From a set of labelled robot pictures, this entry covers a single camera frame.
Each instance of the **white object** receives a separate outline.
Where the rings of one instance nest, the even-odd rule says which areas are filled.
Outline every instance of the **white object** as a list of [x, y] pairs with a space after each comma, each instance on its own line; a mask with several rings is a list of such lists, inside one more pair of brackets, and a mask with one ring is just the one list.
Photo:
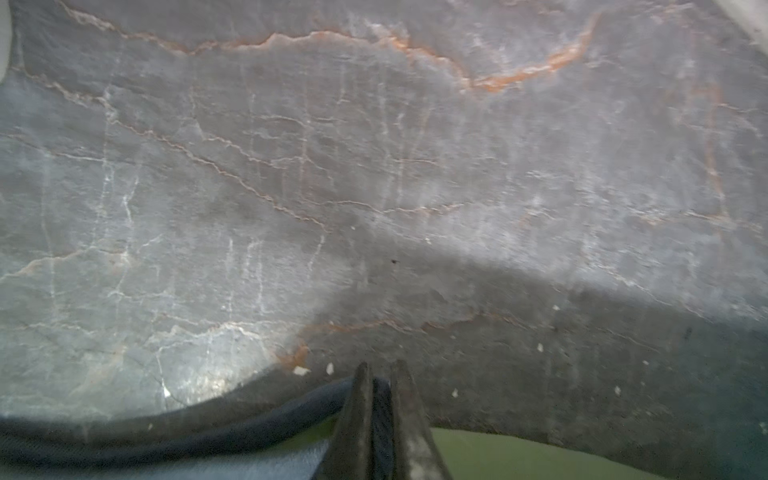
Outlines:
[[305, 376], [307, 373], [310, 372], [310, 369], [305, 369], [302, 366], [295, 366], [293, 367], [293, 374], [298, 376]]

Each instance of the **gray stone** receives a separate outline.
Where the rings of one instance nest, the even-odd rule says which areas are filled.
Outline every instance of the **gray stone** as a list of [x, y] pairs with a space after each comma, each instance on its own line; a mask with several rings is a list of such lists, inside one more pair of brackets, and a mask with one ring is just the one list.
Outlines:
[[716, 0], [723, 11], [739, 24], [768, 55], [768, 2], [766, 0]]
[[768, 472], [768, 61], [715, 5], [12, 14], [3, 413], [254, 376], [267, 405], [405, 358], [436, 425]]

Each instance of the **crack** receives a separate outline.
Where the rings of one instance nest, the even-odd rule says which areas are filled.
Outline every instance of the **crack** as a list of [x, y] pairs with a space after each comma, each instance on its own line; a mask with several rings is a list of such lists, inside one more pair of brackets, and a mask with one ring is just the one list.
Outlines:
[[395, 158], [392, 161], [396, 164], [431, 164], [440, 166], [437, 160], [429, 160], [428, 158]]
[[232, 285], [232, 279], [230, 278], [230, 273], [234, 268], [234, 261], [235, 261], [234, 240], [232, 236], [230, 236], [229, 247], [227, 248], [227, 255], [224, 257], [224, 279], [230, 285], [230, 295], [227, 297], [227, 313], [228, 313], [230, 322], [232, 321], [232, 311], [233, 311], [232, 300], [235, 297], [235, 289], [234, 289], [234, 286]]
[[[105, 352], [105, 351], [102, 351], [102, 350], [92, 350], [92, 351], [93, 351], [93, 352], [100, 352], [100, 353], [105, 353], [105, 354], [108, 354], [108, 355], [117, 355], [117, 353], [109, 353], [109, 352]], [[189, 404], [188, 404], [188, 403], [186, 403], [186, 402], [183, 402], [183, 401], [181, 401], [180, 399], [178, 399], [176, 396], [174, 396], [174, 394], [173, 394], [173, 393], [171, 393], [171, 392], [170, 392], [170, 391], [169, 391], [169, 390], [168, 390], [168, 389], [165, 387], [165, 378], [164, 378], [164, 377], [162, 377], [162, 372], [163, 372], [163, 369], [162, 369], [162, 367], [160, 366], [160, 359], [159, 359], [159, 358], [157, 358], [157, 356], [156, 356], [155, 358], [157, 358], [157, 365], [158, 365], [158, 368], [159, 368], [159, 371], [160, 371], [160, 374], [161, 374], [161, 377], [160, 377], [160, 378], [158, 378], [158, 377], [157, 377], [157, 376], [156, 376], [156, 375], [155, 375], [155, 374], [154, 374], [154, 373], [153, 373], [151, 370], [149, 370], [149, 367], [148, 367], [146, 364], [144, 364], [144, 363], [140, 362], [139, 360], [135, 359], [133, 356], [130, 356], [130, 355], [128, 355], [126, 352], [123, 352], [121, 355], [123, 356], [123, 358], [125, 358], [125, 359], [129, 359], [130, 361], [132, 361], [133, 363], [135, 363], [136, 365], [138, 365], [139, 367], [141, 367], [141, 369], [144, 371], [144, 373], [146, 373], [147, 375], [149, 375], [150, 377], [152, 377], [152, 379], [153, 379], [155, 382], [157, 382], [157, 384], [158, 384], [158, 385], [160, 385], [160, 387], [162, 387], [162, 388], [163, 388], [163, 392], [164, 392], [164, 393], [166, 393], [166, 392], [168, 393], [168, 396], [169, 396], [169, 397], [171, 397], [172, 399], [176, 400], [177, 402], [179, 402], [179, 403], [180, 403], [181, 405], [183, 405], [183, 406], [189, 406]]]
[[296, 349], [296, 352], [289, 354], [289, 355], [278, 355], [274, 354], [277, 358], [277, 361], [285, 367], [287, 370], [293, 370], [297, 366], [306, 368], [306, 357], [310, 353], [310, 348], [306, 345], [306, 343], [301, 342], [301, 345]]
[[[245, 328], [245, 326], [253, 326], [249, 323], [243, 323], [243, 322], [224, 322], [224, 323], [213, 323], [211, 320], [208, 319], [197, 319], [197, 320], [190, 320], [187, 318], [170, 315], [168, 313], [158, 313], [152, 320], [154, 323], [157, 321], [157, 319], [172, 319], [174, 322], [176, 322], [168, 331], [155, 331], [149, 337], [144, 341], [143, 346], [147, 347], [149, 345], [159, 345], [159, 350], [165, 350], [169, 348], [174, 348], [179, 345], [190, 345], [195, 344], [200, 339], [213, 339], [215, 336], [220, 336], [225, 332], [237, 332], [240, 335], [242, 335], [245, 338], [257, 341], [259, 343], [262, 343], [264, 341], [264, 337], [260, 335], [259, 333], [252, 332]], [[205, 330], [201, 330], [199, 332], [193, 332], [187, 328], [184, 328], [180, 325], [180, 323], [188, 323], [192, 327], [201, 327], [204, 326], [204, 324], [210, 325]]]
[[138, 295], [129, 295], [127, 293], [121, 292], [120, 290], [117, 290], [117, 287], [115, 287], [115, 290], [112, 290], [110, 293], [107, 294], [107, 298], [111, 296], [118, 296], [122, 299], [127, 298], [133, 301], [136, 301], [136, 300], [141, 301], [149, 298], [167, 298], [172, 300], [176, 298], [175, 295], [173, 295], [172, 293], [169, 293], [167, 290], [163, 290], [162, 292], [159, 292], [159, 293], [140, 293]]
[[88, 337], [89, 339], [92, 339], [95, 335], [95, 331], [93, 330], [86, 330], [83, 327], [79, 325], [75, 325], [73, 323], [45, 323], [45, 322], [38, 322], [38, 323], [18, 323], [18, 327], [16, 329], [7, 329], [7, 330], [14, 330], [18, 332], [25, 332], [27, 330], [37, 330], [36, 333], [40, 334], [40, 329], [52, 329], [52, 328], [60, 329], [60, 330], [71, 330], [74, 332], [82, 333], [84, 336]]
[[155, 379], [155, 380], [157, 380], [157, 383], [159, 383], [159, 384], [160, 384], [160, 387], [163, 389], [163, 404], [165, 405], [165, 409], [166, 409], [166, 410], [168, 410], [168, 401], [167, 401], [167, 399], [168, 399], [169, 397], [170, 397], [170, 398], [172, 398], [172, 399], [174, 399], [174, 400], [176, 400], [177, 402], [179, 402], [179, 403], [180, 403], [181, 405], [183, 405], [183, 406], [189, 406], [189, 405], [188, 405], [186, 402], [182, 402], [181, 400], [179, 400], [179, 399], [178, 399], [178, 398], [177, 398], [177, 397], [176, 397], [176, 396], [175, 396], [173, 393], [171, 393], [171, 391], [170, 391], [170, 390], [169, 390], [169, 389], [168, 389], [168, 388], [165, 386], [165, 375], [163, 375], [163, 365], [162, 365], [162, 363], [160, 362], [160, 351], [159, 351], [159, 350], [158, 350], [158, 351], [157, 351], [157, 352], [154, 354], [154, 358], [157, 360], [157, 370], [158, 370], [158, 372], [160, 373], [160, 378], [157, 378], [157, 377], [155, 377], [155, 376], [154, 376], [154, 374], [153, 374], [152, 372], [150, 372], [150, 371], [149, 371], [149, 369], [147, 369], [147, 368], [145, 368], [145, 369], [144, 369], [144, 371], [145, 371], [145, 372], [147, 372], [147, 373], [149, 373], [150, 375], [152, 375], [152, 376], [154, 377], [154, 379]]
[[[416, 135], [415, 140], [413, 141], [413, 145], [410, 147], [408, 152], [408, 157], [412, 157], [413, 154], [416, 152], [416, 150], [419, 148], [419, 145], [422, 143], [422, 139], [424, 138], [424, 133], [427, 130], [427, 126], [429, 124], [429, 118], [432, 116], [432, 112], [435, 110], [435, 107], [433, 104], [430, 104], [428, 108], [426, 108], [422, 112], [422, 118], [419, 122], [419, 132]], [[397, 171], [397, 198], [395, 202], [399, 204], [402, 200], [402, 182], [404, 179], [404, 176], [406, 174], [406, 163], [407, 161], [405, 159], [400, 159], [399, 161], [395, 161], [397, 164], [399, 164], [399, 168]]]
[[394, 214], [394, 213], [400, 213], [400, 214], [436, 214], [436, 215], [445, 215], [448, 214], [454, 210], [457, 210], [461, 207], [465, 207], [468, 205], [472, 205], [470, 202], [461, 202], [459, 204], [446, 204], [446, 205], [438, 205], [437, 207], [415, 207], [415, 208], [401, 208], [401, 207], [394, 207], [394, 208], [388, 208], [386, 210], [379, 210], [378, 208], [374, 207], [371, 204], [366, 204], [365, 202], [359, 202], [356, 200], [328, 200], [322, 203], [318, 202], [310, 202], [314, 205], [318, 206], [324, 206], [324, 205], [356, 205], [357, 207], [364, 207], [368, 210], [371, 210], [375, 214], [379, 215], [386, 215], [386, 214]]
[[495, 93], [504, 90], [513, 83], [528, 80], [544, 73], [554, 73], [561, 68], [570, 65], [581, 58], [587, 51], [587, 47], [592, 42], [592, 35], [595, 27], [598, 25], [603, 12], [597, 12], [591, 16], [586, 28], [579, 34], [578, 40], [566, 45], [561, 50], [557, 50], [549, 55], [547, 61], [537, 65], [529, 65], [519, 68], [511, 75], [491, 76], [483, 78], [474, 83], [477, 88], [484, 88], [486, 91]]
[[741, 109], [734, 107], [731, 104], [725, 103], [721, 99], [721, 103], [717, 105], [718, 107], [722, 107], [727, 109], [736, 119], [737, 121], [742, 124], [742, 126], [750, 131], [755, 135], [755, 137], [762, 140], [764, 138], [763, 132], [756, 127], [750, 120], [749, 117], [751, 114], [755, 114], [758, 116], [766, 117], [768, 116], [768, 111], [760, 110], [759, 108], [747, 108], [747, 109]]
[[219, 165], [216, 164], [215, 162], [210, 161], [210, 160], [208, 160], [206, 158], [203, 158], [203, 157], [198, 157], [197, 155], [192, 153], [184, 145], [178, 144], [178, 143], [173, 142], [171, 140], [168, 140], [165, 136], [160, 135], [160, 134], [158, 134], [157, 132], [155, 132], [155, 131], [153, 131], [151, 129], [147, 129], [147, 130], [141, 131], [141, 130], [138, 130], [137, 128], [132, 127], [129, 124], [125, 124], [122, 121], [119, 121], [117, 119], [113, 119], [111, 121], [111, 123], [119, 124], [122, 127], [125, 127], [128, 130], [134, 132], [136, 135], [139, 135], [140, 137], [150, 137], [150, 138], [153, 138], [153, 139], [155, 139], [157, 141], [160, 141], [161, 143], [166, 144], [168, 147], [172, 148], [173, 150], [181, 152], [182, 154], [184, 154], [190, 160], [192, 160], [194, 162], [197, 162], [199, 164], [207, 165], [208, 167], [212, 167], [219, 175], [222, 175], [224, 177], [231, 178], [232, 180], [235, 180], [245, 190], [248, 190], [252, 194], [254, 194], [257, 197], [261, 198], [262, 200], [266, 200], [267, 202], [271, 203], [272, 207], [275, 210], [277, 210], [279, 212], [282, 212], [284, 214], [288, 214], [288, 215], [290, 215], [291, 217], [293, 217], [293, 218], [295, 218], [297, 220], [314, 223], [315, 225], [317, 225], [318, 227], [323, 229], [324, 232], [329, 233], [329, 231], [326, 229], [325, 224], [321, 223], [319, 220], [317, 220], [315, 218], [312, 218], [312, 217], [301, 216], [301, 215], [293, 212], [292, 210], [290, 210], [288, 208], [280, 206], [277, 203], [277, 200], [272, 198], [270, 195], [262, 194], [261, 192], [259, 192], [258, 190], [256, 190], [255, 188], [253, 188], [249, 184], [247, 184], [245, 182], [245, 180], [243, 180], [241, 177], [239, 177], [238, 175], [233, 174], [233, 173], [231, 173], [231, 172], [229, 172], [227, 170], [224, 170], [223, 168], [219, 167]]
[[126, 247], [125, 252], [123, 252], [121, 257], [121, 264], [124, 267], [123, 268], [123, 274], [120, 277], [120, 280], [118, 281], [118, 284], [114, 287], [114, 290], [112, 293], [118, 294], [118, 300], [114, 304], [114, 321], [115, 323], [119, 324], [118, 320], [118, 314], [120, 311], [120, 303], [123, 300], [124, 296], [121, 296], [122, 294], [121, 288], [123, 285], [123, 282], [125, 281], [125, 277], [128, 275], [128, 271], [131, 269], [131, 256], [128, 254], [128, 251], [131, 249], [131, 244], [134, 242], [134, 218], [133, 214], [131, 213], [131, 208], [129, 207], [129, 203], [131, 200], [133, 200], [134, 195], [136, 194], [136, 187], [139, 184], [139, 170], [136, 171], [136, 178], [134, 179], [134, 186], [131, 188], [131, 192], [128, 194], [123, 195], [123, 200], [121, 201], [121, 204], [123, 208], [125, 209], [125, 217], [127, 219], [127, 223], [129, 225], [128, 231], [129, 234], [126, 238]]
[[632, 337], [630, 337], [630, 336], [626, 336], [626, 335], [622, 335], [622, 334], [620, 334], [620, 333], [616, 333], [616, 332], [614, 332], [614, 331], [613, 331], [613, 330], [611, 330], [611, 329], [607, 329], [607, 328], [597, 328], [596, 330], [598, 330], [598, 331], [600, 331], [600, 332], [609, 333], [609, 334], [611, 334], [611, 335], [613, 335], [613, 336], [617, 336], [617, 337], [619, 337], [619, 338], [625, 339], [625, 340], [627, 340], [627, 341], [629, 341], [629, 342], [632, 342], [632, 343], [634, 343], [634, 344], [635, 344], [635, 345], [637, 345], [637, 346], [641, 346], [641, 347], [643, 347], [643, 348], [645, 348], [645, 349], [649, 349], [649, 350], [651, 350], [651, 351], [654, 351], [654, 352], [656, 352], [656, 353], [661, 353], [661, 351], [660, 351], [660, 350], [658, 350], [658, 349], [654, 348], [653, 346], [650, 346], [650, 345], [648, 345], [647, 343], [643, 343], [643, 342], [641, 342], [641, 341], [639, 341], [639, 340], [635, 340], [634, 338], [632, 338]]
[[[660, 303], [662, 305], [670, 306], [673, 308], [677, 308], [678, 305], [674, 303], [665, 302], [662, 299], [658, 298], [649, 288], [640, 285], [639, 283], [628, 279], [625, 276], [620, 275], [615, 268], [612, 266], [604, 265], [600, 261], [597, 260], [589, 260], [589, 266], [594, 267], [602, 271], [603, 273], [606, 273], [608, 276], [613, 278], [614, 280], [618, 281], [624, 286], [627, 286], [629, 288], [636, 288], [643, 292], [645, 295], [648, 295], [654, 302]], [[685, 306], [684, 302], [680, 301], [680, 305], [682, 305], [686, 310], [688, 310], [688, 307]]]
[[248, 246], [245, 249], [245, 266], [243, 268], [243, 278], [245, 278], [246, 272], [250, 273], [250, 261], [253, 257], [253, 253], [251, 250], [254, 247], [257, 247], [257, 268], [256, 268], [256, 280], [259, 283], [258, 290], [256, 291], [256, 305], [259, 307], [259, 313], [261, 315], [264, 315], [265, 313], [270, 313], [266, 310], [264, 307], [264, 277], [263, 277], [263, 270], [264, 265], [261, 260], [261, 250], [263, 246], [264, 240], [259, 240], [257, 242], [250, 242], [248, 243]]
[[315, 252], [312, 254], [312, 257], [310, 258], [309, 263], [306, 265], [306, 278], [308, 280], [311, 280], [312, 278], [312, 268], [315, 265], [315, 259], [320, 254], [321, 249], [323, 248], [323, 245], [326, 243], [326, 236], [320, 235], [320, 242], [317, 244], [317, 248], [315, 249]]
[[307, 35], [296, 37], [274, 32], [262, 41], [252, 41], [248, 38], [235, 38], [233, 40], [227, 41], [206, 40], [193, 46], [192, 48], [187, 48], [179, 42], [166, 40], [150, 32], [127, 32], [113, 22], [104, 20], [103, 18], [99, 18], [87, 12], [77, 10], [76, 8], [72, 8], [62, 0], [56, 0], [56, 2], [61, 6], [61, 8], [64, 9], [65, 13], [70, 18], [75, 20], [80, 25], [95, 27], [101, 31], [112, 31], [126, 40], [147, 41], [175, 55], [195, 56], [210, 50], [244, 51], [267, 49], [280, 42], [289, 44], [302, 41], [314, 42], [332, 39], [337, 41], [352, 42], [354, 44], [388, 47], [402, 52], [409, 60], [413, 60], [416, 56], [428, 58], [435, 63], [447, 65], [448, 69], [452, 71], [459, 84], [463, 88], [482, 89], [490, 93], [503, 91], [510, 84], [537, 77], [545, 72], [555, 72], [581, 58], [591, 43], [595, 26], [597, 25], [599, 18], [602, 16], [602, 12], [597, 12], [596, 14], [592, 15], [585, 29], [578, 36], [578, 40], [551, 53], [548, 56], [546, 62], [518, 68], [514, 70], [512, 74], [492, 75], [479, 80], [475, 80], [456, 60], [439, 55], [427, 47], [413, 46], [411, 45], [410, 38], [400, 38], [397, 35], [394, 35], [391, 31], [387, 31], [386, 33], [389, 34], [382, 36], [378, 41], [370, 41], [365, 38], [353, 37], [349, 34], [339, 31], [321, 30], [312, 31]]
[[244, 148], [242, 148], [240, 145], [234, 143], [232, 140], [228, 140], [224, 137], [220, 137], [218, 135], [210, 134], [206, 132], [206, 137], [204, 137], [204, 141], [218, 141], [224, 144], [225, 148], [233, 148], [234, 150], [238, 151], [241, 155], [243, 155], [245, 158], [247, 158], [249, 161], [252, 161], [257, 164], [263, 164], [268, 167], [277, 168], [280, 170], [287, 170], [288, 167], [278, 167], [276, 165], [273, 165], [272, 162], [262, 160], [260, 158], [254, 157], [252, 154], [248, 154]]
[[112, 106], [109, 105], [109, 103], [107, 103], [104, 97], [97, 97], [96, 95], [69, 91], [68, 89], [61, 86], [61, 84], [58, 83], [57, 81], [49, 80], [45, 74], [33, 74], [29, 70], [27, 70], [25, 67], [22, 67], [20, 65], [12, 66], [11, 70], [22, 73], [23, 75], [29, 77], [30, 79], [37, 81], [39, 84], [42, 84], [46, 88], [50, 88], [51, 90], [56, 90], [58, 93], [64, 95], [64, 98], [66, 98], [72, 103], [80, 105], [81, 107], [90, 108], [92, 106], [91, 105], [92, 103], [97, 103], [104, 108], [114, 110]]
[[720, 173], [717, 171], [717, 158], [715, 156], [714, 145], [716, 126], [715, 115], [717, 114], [717, 108], [723, 103], [723, 92], [717, 85], [712, 84], [709, 87], [704, 88], [701, 93], [709, 97], [710, 101], [712, 102], [710, 110], [707, 113], [707, 139], [705, 140], [704, 145], [704, 160], [706, 161], [707, 166], [707, 176], [710, 179], [712, 188], [715, 190], [715, 193], [720, 199], [720, 215], [730, 219], [730, 215], [728, 214], [728, 209], [725, 204], [723, 180], [720, 178]]
[[152, 238], [152, 239], [148, 240], [147, 242], [142, 243], [141, 245], [139, 245], [138, 249], [136, 250], [136, 254], [141, 253], [141, 249], [142, 248], [149, 247], [151, 244], [159, 242], [160, 240], [163, 240], [163, 235], [164, 234], [161, 233], [160, 235], [157, 235], [155, 238]]
[[98, 163], [98, 164], [103, 164], [104, 163], [104, 160], [102, 160], [101, 158], [86, 157], [84, 155], [73, 155], [73, 154], [68, 154], [68, 153], [60, 152], [60, 151], [56, 151], [56, 150], [50, 150], [50, 149], [48, 149], [46, 147], [42, 147], [41, 145], [35, 144], [34, 142], [30, 141], [24, 135], [13, 134], [13, 133], [8, 133], [8, 132], [0, 131], [0, 137], [5, 137], [5, 138], [8, 138], [10, 140], [17, 141], [20, 144], [23, 144], [23, 145], [25, 145], [27, 147], [33, 148], [33, 149], [35, 149], [37, 151], [40, 151], [43, 154], [51, 155], [52, 157], [64, 157], [64, 158], [69, 158], [70, 160], [89, 161], [89, 162], [95, 162], [95, 163]]
[[[53, 242], [51, 241], [51, 234], [48, 232], [48, 223], [45, 221], [45, 204], [46, 204], [46, 197], [48, 196], [46, 193], [48, 191], [48, 187], [51, 183], [51, 161], [50, 157], [46, 159], [47, 161], [43, 165], [43, 171], [42, 171], [42, 182], [41, 182], [41, 190], [40, 190], [40, 230], [43, 232], [43, 236], [45, 237], [45, 245], [48, 247], [48, 258], [54, 258], [53, 254]], [[46, 262], [48, 264], [48, 269], [51, 274], [51, 318], [54, 321], [58, 321], [58, 302], [56, 300], [56, 268], [55, 268], [55, 262], [49, 261]]]
[[710, 225], [725, 230], [735, 230], [736, 228], [743, 228], [753, 233], [762, 235], [765, 229], [758, 223], [748, 222], [745, 220], [734, 219], [726, 214], [698, 214], [692, 210], [682, 212], [680, 214], [653, 214], [648, 212], [636, 212], [635, 216], [640, 218], [643, 222], [655, 227], [664, 223], [681, 222], [686, 219], [703, 220]]
[[89, 247], [82, 250], [76, 250], [72, 253], [68, 253], [67, 255], [61, 255], [59, 257], [42, 257], [38, 259], [34, 259], [33, 261], [27, 263], [25, 266], [23, 266], [21, 269], [13, 272], [13, 273], [6, 273], [3, 276], [0, 276], [0, 282], [5, 280], [6, 278], [14, 278], [14, 277], [20, 277], [20, 276], [28, 276], [35, 273], [35, 270], [37, 270], [39, 267], [45, 265], [47, 262], [63, 262], [64, 260], [68, 260], [73, 257], [77, 257], [78, 255], [82, 255], [83, 253], [88, 252], [93, 247]]
[[509, 325], [513, 325], [522, 329], [536, 330], [536, 327], [525, 325], [523, 322], [521, 322], [518, 318], [514, 316], [501, 315], [498, 313], [483, 313], [477, 316], [473, 316], [470, 319], [456, 320], [448, 323], [434, 323], [434, 322], [428, 321], [428, 322], [423, 322], [418, 326], [410, 326], [401, 320], [393, 319], [393, 318], [381, 319], [381, 320], [376, 320], [375, 322], [361, 323], [358, 325], [350, 325], [350, 326], [337, 325], [333, 322], [322, 323], [322, 324], [305, 326], [299, 331], [297, 336], [301, 337], [305, 333], [323, 332], [323, 331], [338, 332], [338, 333], [354, 333], [354, 332], [359, 332], [361, 330], [377, 328], [380, 326], [388, 326], [389, 328], [397, 330], [398, 332], [401, 332], [401, 333], [425, 333], [426, 334], [426, 333], [429, 333], [429, 330], [449, 330], [458, 325], [463, 325], [466, 323], [474, 323], [480, 319], [490, 319], [495, 322], [508, 323]]

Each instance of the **green surface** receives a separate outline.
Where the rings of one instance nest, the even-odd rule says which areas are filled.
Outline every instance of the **green surface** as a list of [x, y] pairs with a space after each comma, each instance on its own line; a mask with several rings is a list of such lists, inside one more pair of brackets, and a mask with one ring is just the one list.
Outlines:
[[[333, 433], [334, 421], [315, 425], [275, 449], [298, 449], [326, 439]], [[432, 434], [453, 480], [661, 479], [602, 457], [517, 437], [448, 429], [432, 429]]]

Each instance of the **gray rock surface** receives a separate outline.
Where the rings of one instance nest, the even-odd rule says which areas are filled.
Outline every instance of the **gray rock surface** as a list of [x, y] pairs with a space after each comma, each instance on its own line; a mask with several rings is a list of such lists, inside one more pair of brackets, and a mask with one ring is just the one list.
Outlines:
[[3, 413], [402, 357], [439, 425], [768, 472], [768, 61], [714, 4], [12, 14]]
[[0, 82], [3, 81], [5, 72], [8, 70], [12, 39], [11, 9], [8, 6], [8, 0], [0, 0]]
[[767, 0], [716, 0], [723, 11], [733, 19], [755, 45], [768, 55], [768, 1]]

